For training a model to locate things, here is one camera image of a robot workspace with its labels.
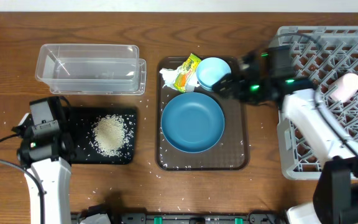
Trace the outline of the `light blue bowl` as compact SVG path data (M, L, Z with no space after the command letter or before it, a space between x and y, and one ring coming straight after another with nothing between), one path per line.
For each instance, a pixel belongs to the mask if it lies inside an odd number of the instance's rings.
M198 82L206 91L212 91L212 86L228 73L231 73L229 64L217 57L203 59L196 69Z

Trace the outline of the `yellow green snack wrapper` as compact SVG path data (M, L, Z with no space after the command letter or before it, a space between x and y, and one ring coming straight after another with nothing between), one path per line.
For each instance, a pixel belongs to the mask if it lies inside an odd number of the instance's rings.
M184 93L193 91L198 87L198 79L196 77L196 69L201 63L201 59L194 54L190 54L185 62L177 69L177 77L173 83L176 90Z

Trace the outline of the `pink cup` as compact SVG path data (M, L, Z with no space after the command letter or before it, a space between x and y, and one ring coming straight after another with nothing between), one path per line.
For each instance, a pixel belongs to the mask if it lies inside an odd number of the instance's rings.
M335 90L331 92L330 97L335 101L344 103L357 92L358 75L355 73L347 73L332 83L330 88L335 88Z

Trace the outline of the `dark blue plate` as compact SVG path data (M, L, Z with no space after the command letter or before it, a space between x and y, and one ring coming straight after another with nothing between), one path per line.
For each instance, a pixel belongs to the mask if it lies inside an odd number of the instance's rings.
M162 112L161 130L167 142L181 152L196 154L215 146L224 134L223 109L203 93L182 93Z

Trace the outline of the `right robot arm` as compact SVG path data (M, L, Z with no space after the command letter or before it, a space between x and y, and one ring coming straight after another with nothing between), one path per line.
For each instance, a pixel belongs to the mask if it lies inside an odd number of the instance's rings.
M288 223L358 223L358 143L327 109L314 83L295 76L290 54L269 52L263 58L266 76L259 75L256 54L250 53L212 89L248 105L276 102L322 165L312 202L289 208Z

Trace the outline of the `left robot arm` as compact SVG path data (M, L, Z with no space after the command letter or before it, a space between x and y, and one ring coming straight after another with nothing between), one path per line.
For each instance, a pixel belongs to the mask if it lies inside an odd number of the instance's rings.
M70 157L73 140L69 133L35 134L27 128L17 150L30 195L32 223L71 223Z

